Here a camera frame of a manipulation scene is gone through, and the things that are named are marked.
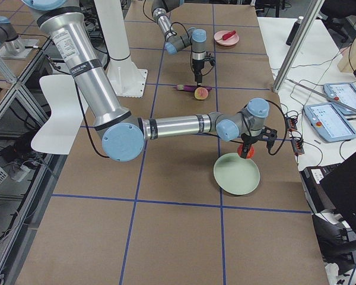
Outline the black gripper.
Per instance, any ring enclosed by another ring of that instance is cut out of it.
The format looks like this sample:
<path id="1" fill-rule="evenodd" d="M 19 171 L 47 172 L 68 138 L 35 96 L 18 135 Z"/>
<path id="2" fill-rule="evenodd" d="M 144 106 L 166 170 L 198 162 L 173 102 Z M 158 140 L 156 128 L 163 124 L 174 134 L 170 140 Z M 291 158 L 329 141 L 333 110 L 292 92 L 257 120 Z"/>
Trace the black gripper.
<path id="1" fill-rule="evenodd" d="M 241 134 L 243 145 L 241 147 L 241 158 L 248 158 L 249 146 L 259 141 L 259 135 L 251 136 L 247 133 Z"/>
<path id="2" fill-rule="evenodd" d="M 204 60 L 192 60 L 192 68 L 196 83 L 202 83 L 202 70 L 204 69 Z"/>

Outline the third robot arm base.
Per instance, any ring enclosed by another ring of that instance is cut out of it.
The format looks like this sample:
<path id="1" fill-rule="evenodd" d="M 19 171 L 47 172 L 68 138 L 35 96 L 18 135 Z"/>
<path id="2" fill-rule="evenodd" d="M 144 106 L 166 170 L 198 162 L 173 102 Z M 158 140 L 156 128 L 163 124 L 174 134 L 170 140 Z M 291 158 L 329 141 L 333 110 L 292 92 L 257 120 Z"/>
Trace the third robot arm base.
<path id="1" fill-rule="evenodd" d="M 24 60 L 38 39 L 23 39 L 7 17 L 0 16 L 0 57 L 3 59 Z"/>

